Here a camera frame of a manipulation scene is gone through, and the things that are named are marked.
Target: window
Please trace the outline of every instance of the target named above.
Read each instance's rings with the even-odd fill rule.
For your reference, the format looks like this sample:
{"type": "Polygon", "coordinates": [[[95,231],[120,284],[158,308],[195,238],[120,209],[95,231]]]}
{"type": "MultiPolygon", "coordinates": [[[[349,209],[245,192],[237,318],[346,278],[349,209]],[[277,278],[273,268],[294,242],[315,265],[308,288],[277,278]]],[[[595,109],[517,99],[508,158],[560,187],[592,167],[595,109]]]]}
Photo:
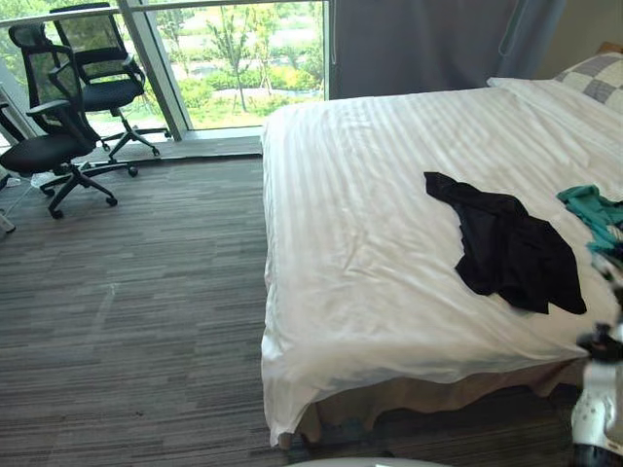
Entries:
{"type": "Polygon", "coordinates": [[[46,15],[54,8],[71,7],[106,1],[117,5],[117,0],[2,0],[0,1],[0,18],[22,18],[46,15]]]}
{"type": "MultiPolygon", "coordinates": [[[[87,1],[1,0],[0,18],[45,15],[51,8],[87,1]]],[[[328,2],[249,0],[167,8],[171,1],[127,0],[115,15],[128,51],[145,60],[143,69],[152,80],[145,94],[123,109],[133,124],[168,125],[183,137],[188,129],[259,126],[279,107],[324,100],[328,2]]],[[[0,59],[27,92],[19,50],[8,36],[11,21],[2,22],[0,59]]],[[[46,25],[48,37],[60,43],[54,25],[46,25]]],[[[119,120],[107,112],[89,113],[89,120],[102,135],[120,130],[119,120]]]]}
{"type": "Polygon", "coordinates": [[[163,10],[158,31],[194,128],[258,126],[324,98],[322,2],[163,10]]]}
{"type": "MultiPolygon", "coordinates": [[[[121,15],[115,15],[115,20],[120,27],[124,43],[126,44],[126,49],[128,52],[134,53],[134,46],[129,38],[128,31],[125,28],[123,18],[121,15]]],[[[46,36],[54,43],[60,44],[60,38],[56,33],[56,29],[54,25],[49,22],[46,23],[46,36]]],[[[21,85],[24,92],[28,94],[28,84],[26,82],[26,73],[23,67],[21,53],[13,42],[11,42],[8,28],[0,28],[0,57],[4,59],[7,68],[21,85]]],[[[165,118],[163,117],[163,113],[158,106],[156,98],[151,92],[149,84],[147,84],[146,92],[142,96],[134,99],[130,105],[124,107],[123,112],[133,124],[145,127],[165,126],[165,118]]],[[[123,131],[123,125],[120,120],[111,116],[107,111],[90,112],[89,123],[93,129],[101,135],[114,134],[123,131]]]]}

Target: bed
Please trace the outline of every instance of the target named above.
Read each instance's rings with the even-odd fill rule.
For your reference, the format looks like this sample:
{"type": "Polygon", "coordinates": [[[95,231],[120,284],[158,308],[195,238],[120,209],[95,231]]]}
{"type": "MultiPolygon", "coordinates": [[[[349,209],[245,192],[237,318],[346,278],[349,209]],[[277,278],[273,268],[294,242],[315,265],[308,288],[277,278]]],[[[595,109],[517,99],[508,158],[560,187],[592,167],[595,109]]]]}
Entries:
{"type": "Polygon", "coordinates": [[[616,304],[588,229],[556,199],[623,198],[621,115],[556,81],[288,106],[263,134],[268,237],[262,378],[271,444],[320,422],[458,409],[527,384],[577,382],[576,337],[616,304]],[[571,246],[588,311],[513,309],[454,270],[458,217],[425,192],[439,171],[517,197],[571,246]]]}

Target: black shirt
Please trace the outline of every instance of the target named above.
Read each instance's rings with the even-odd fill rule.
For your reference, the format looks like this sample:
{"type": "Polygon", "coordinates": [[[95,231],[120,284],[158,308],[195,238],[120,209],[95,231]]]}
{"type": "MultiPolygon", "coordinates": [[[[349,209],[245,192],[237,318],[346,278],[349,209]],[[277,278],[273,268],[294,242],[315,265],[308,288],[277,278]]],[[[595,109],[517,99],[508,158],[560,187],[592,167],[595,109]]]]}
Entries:
{"type": "Polygon", "coordinates": [[[458,214],[464,256],[456,269],[471,290],[497,292],[539,313],[548,312],[548,303],[586,311],[573,251],[549,222],[530,216],[510,195],[484,193],[438,172],[424,176],[426,192],[458,214]]]}

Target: checkered pillow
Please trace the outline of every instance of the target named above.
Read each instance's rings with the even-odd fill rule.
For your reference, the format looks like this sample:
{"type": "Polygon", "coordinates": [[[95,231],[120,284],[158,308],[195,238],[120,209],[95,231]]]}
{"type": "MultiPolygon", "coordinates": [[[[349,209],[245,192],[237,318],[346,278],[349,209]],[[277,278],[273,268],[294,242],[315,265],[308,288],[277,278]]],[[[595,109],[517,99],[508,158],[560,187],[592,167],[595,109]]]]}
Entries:
{"type": "Polygon", "coordinates": [[[623,54],[593,56],[565,70],[555,80],[623,114],[623,54]]]}

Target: curtain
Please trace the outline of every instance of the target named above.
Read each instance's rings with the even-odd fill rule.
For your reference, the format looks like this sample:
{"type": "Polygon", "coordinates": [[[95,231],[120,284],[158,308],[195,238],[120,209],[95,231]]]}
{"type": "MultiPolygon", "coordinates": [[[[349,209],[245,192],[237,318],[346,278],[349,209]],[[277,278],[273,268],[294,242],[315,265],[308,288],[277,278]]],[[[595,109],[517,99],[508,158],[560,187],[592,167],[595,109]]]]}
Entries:
{"type": "Polygon", "coordinates": [[[333,98],[530,78],[565,0],[334,0],[333,98]]]}

